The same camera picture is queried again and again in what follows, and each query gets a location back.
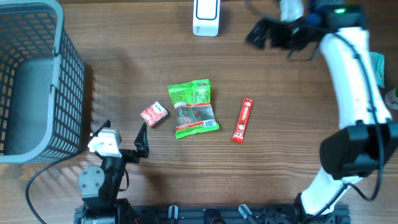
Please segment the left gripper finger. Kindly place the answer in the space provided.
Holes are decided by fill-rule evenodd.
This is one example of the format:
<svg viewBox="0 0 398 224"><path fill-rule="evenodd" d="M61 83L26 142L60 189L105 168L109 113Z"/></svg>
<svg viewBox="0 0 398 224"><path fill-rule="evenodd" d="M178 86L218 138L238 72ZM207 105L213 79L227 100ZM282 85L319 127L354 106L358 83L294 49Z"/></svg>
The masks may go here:
<svg viewBox="0 0 398 224"><path fill-rule="evenodd" d="M134 141L139 157L149 157L149 144L147 140L147 124L143 123Z"/></svg>
<svg viewBox="0 0 398 224"><path fill-rule="evenodd" d="M93 132L93 133L90 134L90 139L93 139L94 137L97 137L98 134L100 133L100 131L102 131L104 128L109 128L110 126L111 126L111 122L110 122L110 120L107 119L107 120L102 124L102 126L101 126L99 129L97 129L95 132Z"/></svg>

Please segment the small red snack packet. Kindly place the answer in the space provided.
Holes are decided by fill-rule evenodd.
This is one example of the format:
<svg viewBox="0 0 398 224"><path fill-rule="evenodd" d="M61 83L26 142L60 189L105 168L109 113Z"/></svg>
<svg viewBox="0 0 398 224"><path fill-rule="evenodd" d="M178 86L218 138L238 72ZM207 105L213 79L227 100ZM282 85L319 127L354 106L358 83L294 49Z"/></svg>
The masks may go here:
<svg viewBox="0 0 398 224"><path fill-rule="evenodd" d="M155 101L152 105L140 113L140 116L150 128L157 126L168 115L169 112L167 109L158 101Z"/></svg>

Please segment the green snack packet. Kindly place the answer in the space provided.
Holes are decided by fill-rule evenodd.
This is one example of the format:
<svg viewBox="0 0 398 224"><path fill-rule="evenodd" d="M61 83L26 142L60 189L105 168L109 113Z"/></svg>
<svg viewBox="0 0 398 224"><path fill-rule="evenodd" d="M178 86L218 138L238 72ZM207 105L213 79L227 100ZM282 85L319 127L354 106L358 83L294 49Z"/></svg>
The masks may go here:
<svg viewBox="0 0 398 224"><path fill-rule="evenodd" d="M170 85L168 91L177 114L177 139L220 128L211 104L209 79Z"/></svg>

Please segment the red Nescafe sachet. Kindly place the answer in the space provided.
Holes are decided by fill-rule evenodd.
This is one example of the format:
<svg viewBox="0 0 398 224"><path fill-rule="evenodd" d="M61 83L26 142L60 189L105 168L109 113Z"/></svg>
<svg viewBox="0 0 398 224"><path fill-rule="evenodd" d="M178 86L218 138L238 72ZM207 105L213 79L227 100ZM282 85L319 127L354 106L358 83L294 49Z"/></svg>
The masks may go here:
<svg viewBox="0 0 398 224"><path fill-rule="evenodd" d="M241 112L239 114L238 122L236 125L236 129L234 131L234 135L232 141L237 144L243 144L244 135L248 125L248 120L251 114L252 106L254 101L249 98L243 99L243 104L241 107Z"/></svg>

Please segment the teal white tissue packet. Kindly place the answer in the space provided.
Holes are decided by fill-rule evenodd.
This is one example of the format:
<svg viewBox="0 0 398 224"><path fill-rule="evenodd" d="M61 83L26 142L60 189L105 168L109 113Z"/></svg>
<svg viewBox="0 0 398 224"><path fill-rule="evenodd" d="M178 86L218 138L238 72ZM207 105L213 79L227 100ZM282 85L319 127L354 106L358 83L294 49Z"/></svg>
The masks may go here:
<svg viewBox="0 0 398 224"><path fill-rule="evenodd" d="M376 83L379 87L385 88L384 85L384 67L385 57L377 52L370 52L371 65L373 66Z"/></svg>

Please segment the green lid jar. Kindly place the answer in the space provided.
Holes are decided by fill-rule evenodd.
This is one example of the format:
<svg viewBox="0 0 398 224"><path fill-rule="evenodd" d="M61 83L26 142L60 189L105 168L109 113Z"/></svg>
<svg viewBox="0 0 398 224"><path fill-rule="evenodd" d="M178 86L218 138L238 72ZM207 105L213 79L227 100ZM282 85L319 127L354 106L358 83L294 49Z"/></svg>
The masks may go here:
<svg viewBox="0 0 398 224"><path fill-rule="evenodd" d="M386 93L384 97L385 104L393 110L398 110L398 87Z"/></svg>

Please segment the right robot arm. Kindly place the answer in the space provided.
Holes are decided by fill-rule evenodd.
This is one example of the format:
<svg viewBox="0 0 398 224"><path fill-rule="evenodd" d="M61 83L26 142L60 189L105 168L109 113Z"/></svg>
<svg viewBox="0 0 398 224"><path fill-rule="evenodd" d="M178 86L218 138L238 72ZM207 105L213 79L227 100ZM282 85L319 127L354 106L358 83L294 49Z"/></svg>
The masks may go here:
<svg viewBox="0 0 398 224"><path fill-rule="evenodd" d="M339 204L348 190L376 173L376 185L366 201L379 194L384 166L397 149L397 122L386 108L369 54L364 9L343 1L289 1L280 17L246 7L260 17L248 42L263 47L269 36L274 47L290 52L316 43L328 65L339 113L339 130L320 144L321 168L294 203L266 205L255 217L247 205L239 212L249 223L349 223L349 209Z"/></svg>

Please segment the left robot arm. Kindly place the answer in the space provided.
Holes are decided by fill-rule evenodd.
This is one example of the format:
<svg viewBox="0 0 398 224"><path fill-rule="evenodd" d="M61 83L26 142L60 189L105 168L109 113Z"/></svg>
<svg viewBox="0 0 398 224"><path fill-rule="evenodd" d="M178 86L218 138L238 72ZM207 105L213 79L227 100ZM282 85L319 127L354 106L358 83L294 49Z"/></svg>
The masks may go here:
<svg viewBox="0 0 398 224"><path fill-rule="evenodd" d="M118 198L118 193L123 191L123 178L129 185L126 165L138 164L141 158L149 157L147 125L142 124L134 140L135 150L120 149L121 134L110 127L107 120L90 135L88 148L101 159L101 165L87 167L78 178L83 206L75 210L76 224L140 222L128 199Z"/></svg>

